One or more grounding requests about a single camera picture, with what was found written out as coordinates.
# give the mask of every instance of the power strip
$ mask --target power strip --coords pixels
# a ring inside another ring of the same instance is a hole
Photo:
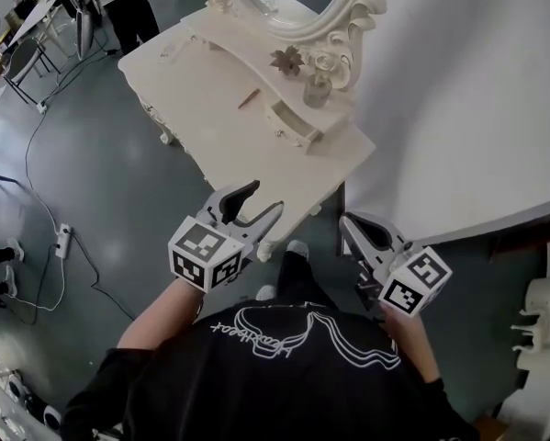
[[[61,224],[58,232],[58,241],[56,243],[56,256],[65,260],[69,253],[69,244],[71,243],[71,233],[73,228],[68,224]]]
[[[36,108],[38,109],[38,112],[40,114],[46,114],[46,111],[48,111],[48,107],[46,106],[46,103],[44,103],[43,101],[40,101],[37,105],[36,105]]]

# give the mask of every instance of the table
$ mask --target table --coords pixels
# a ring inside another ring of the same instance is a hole
[[[34,27],[38,26],[43,34],[47,34],[46,38],[41,39],[40,42],[48,39],[54,44],[64,55],[68,55],[59,41],[57,41],[58,33],[52,26],[52,20],[44,23],[42,20],[48,17],[51,13],[52,7],[56,3],[56,0],[40,0],[34,7],[31,13],[28,15],[24,23],[17,30],[16,35],[9,42],[9,46],[13,46],[16,42],[26,36]]]
[[[375,148],[353,125],[324,136],[307,155],[278,139],[264,114],[265,103],[276,99],[271,88],[231,53],[192,37],[184,23],[141,45],[118,67],[164,140],[174,135],[215,189],[260,180],[241,210],[244,218],[285,202],[258,250],[263,261]],[[261,94],[238,109],[257,87]]]

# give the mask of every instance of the shoe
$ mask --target shoe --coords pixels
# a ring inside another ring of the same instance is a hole
[[[7,296],[14,298],[17,295],[16,273],[10,265],[6,266],[6,280],[4,282],[7,284]]]
[[[267,284],[266,286],[262,286],[258,291],[258,294],[256,294],[256,300],[270,300],[270,299],[274,299],[275,297],[276,297],[276,288],[275,286],[271,286],[270,284]]]
[[[16,239],[9,239],[7,241],[7,246],[14,249],[14,252],[16,253],[16,258],[19,261],[24,261],[24,256],[26,256],[26,254],[24,253],[24,249],[21,247]]]
[[[300,242],[299,240],[292,240],[289,242],[289,245],[286,246],[286,250],[294,254],[300,254],[309,261],[309,247],[306,243]]]

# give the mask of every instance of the gray floor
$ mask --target gray floor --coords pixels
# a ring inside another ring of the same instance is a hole
[[[151,3],[165,29],[205,0]],[[48,52],[64,64],[56,49]],[[24,86],[36,97],[45,96],[54,88],[54,78],[32,74]],[[6,89],[0,101],[1,175],[27,183],[24,153],[40,119],[34,108]],[[34,187],[57,221],[74,227],[99,268],[100,286],[136,314],[171,281],[166,244],[183,217],[196,212],[210,193],[191,157],[178,146],[162,145],[159,135],[117,60],[107,58],[86,68],[55,98],[28,157]],[[352,292],[358,269],[335,256],[336,201],[331,198],[319,216],[305,220],[294,238],[309,244],[316,276],[339,305],[363,312]],[[27,191],[0,185],[0,247],[11,236],[27,250],[26,262],[15,265],[20,296],[34,300],[54,241],[51,224]],[[425,318],[451,399],[470,418],[513,389],[517,372],[509,327],[544,257],[525,252],[490,263],[485,238],[439,248],[455,276]],[[268,264],[250,267],[234,285],[216,289],[203,313],[274,283],[279,260],[280,251]],[[51,262],[42,305],[52,305],[60,294],[59,263]],[[89,288],[95,276],[76,243],[65,272],[64,300],[57,311],[40,311],[36,325],[20,321],[31,320],[33,313],[24,304],[10,301],[15,314],[0,311],[0,360],[20,368],[28,385],[58,408],[89,380],[129,324],[112,302]]]

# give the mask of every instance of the decorative flower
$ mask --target decorative flower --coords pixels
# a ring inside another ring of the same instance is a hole
[[[338,58],[326,51],[317,51],[313,55],[313,64],[323,72],[333,72],[338,66]]]
[[[301,69],[300,65],[305,65],[301,54],[297,48],[289,46],[286,48],[285,52],[275,51],[271,54],[275,60],[271,62],[271,66],[278,67],[279,72],[282,72],[285,75],[293,74],[298,76]]]

